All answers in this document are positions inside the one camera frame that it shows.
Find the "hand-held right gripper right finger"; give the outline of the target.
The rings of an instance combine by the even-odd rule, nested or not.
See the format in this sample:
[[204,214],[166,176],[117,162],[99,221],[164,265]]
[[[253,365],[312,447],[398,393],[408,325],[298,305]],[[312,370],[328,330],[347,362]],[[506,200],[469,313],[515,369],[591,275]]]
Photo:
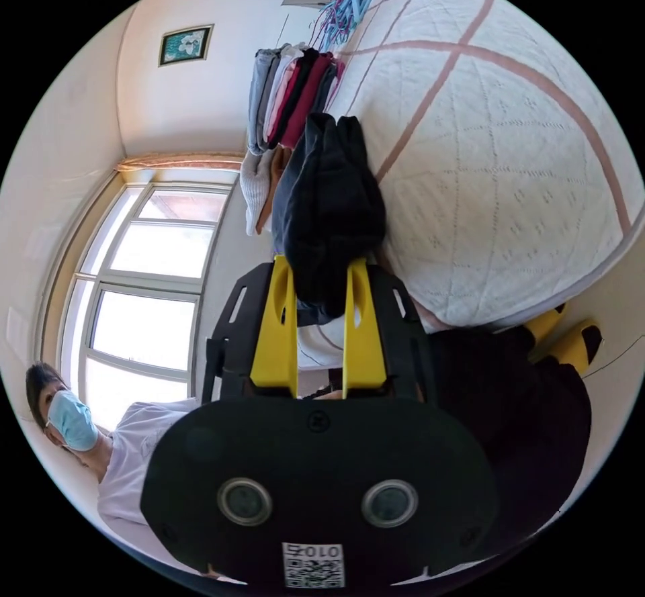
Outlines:
[[355,260],[347,269],[342,397],[372,392],[386,381],[386,368],[372,297],[368,264]]

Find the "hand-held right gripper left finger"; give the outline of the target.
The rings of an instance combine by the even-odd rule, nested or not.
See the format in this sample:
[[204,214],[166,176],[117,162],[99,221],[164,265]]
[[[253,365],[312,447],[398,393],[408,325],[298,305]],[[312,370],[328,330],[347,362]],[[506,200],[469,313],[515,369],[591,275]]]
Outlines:
[[251,381],[269,392],[298,395],[297,297],[294,276],[284,256],[276,256],[263,311]]

